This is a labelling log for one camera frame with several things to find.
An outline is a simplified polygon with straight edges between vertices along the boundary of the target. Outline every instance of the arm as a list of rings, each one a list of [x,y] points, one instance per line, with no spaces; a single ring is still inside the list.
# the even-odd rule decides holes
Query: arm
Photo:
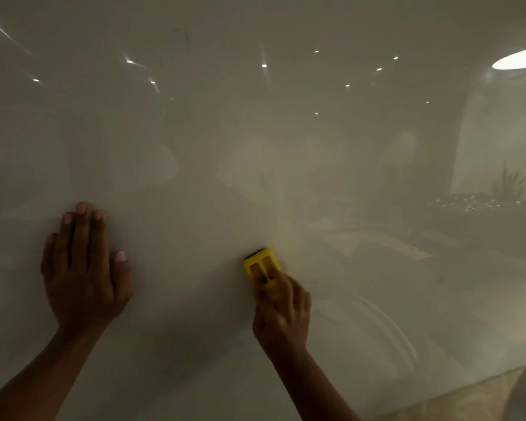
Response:
[[[253,333],[273,363],[303,421],[359,421],[306,349],[311,296],[291,277],[265,266],[278,287],[271,301],[258,265],[252,266]]]
[[[49,236],[41,273],[59,328],[0,390],[0,421],[54,420],[94,345],[132,296],[124,253],[110,266],[105,215],[85,203]]]

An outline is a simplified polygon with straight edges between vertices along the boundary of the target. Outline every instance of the hand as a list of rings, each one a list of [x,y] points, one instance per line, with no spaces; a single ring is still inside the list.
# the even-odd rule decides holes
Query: hand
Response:
[[[106,229],[102,211],[79,203],[47,238],[41,274],[60,329],[102,332],[132,297],[127,257],[119,251],[110,265]]]
[[[253,334],[275,365],[291,364],[307,356],[309,312],[312,298],[302,285],[272,265],[265,265],[272,281],[276,281],[276,293],[271,300],[264,287],[264,275],[255,264],[253,287],[256,309]]]

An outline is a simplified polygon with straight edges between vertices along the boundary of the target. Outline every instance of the beige floor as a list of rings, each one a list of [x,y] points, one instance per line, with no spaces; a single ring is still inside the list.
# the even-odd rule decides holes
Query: beige floor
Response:
[[[402,409],[377,421],[497,421],[522,368]]]

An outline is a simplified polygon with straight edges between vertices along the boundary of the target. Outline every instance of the forearm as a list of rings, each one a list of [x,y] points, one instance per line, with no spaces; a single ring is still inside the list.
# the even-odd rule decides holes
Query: forearm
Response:
[[[0,390],[0,421],[54,420],[102,331],[60,329]]]
[[[274,366],[303,421],[359,421],[309,353]]]

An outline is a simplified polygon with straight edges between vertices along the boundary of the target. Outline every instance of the person's left hand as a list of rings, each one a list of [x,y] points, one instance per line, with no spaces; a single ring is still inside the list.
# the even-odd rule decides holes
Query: person's left hand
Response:
[[[132,297],[127,256],[119,251],[110,264],[106,229],[104,212],[79,203],[47,238],[41,274],[61,329],[102,332]]]

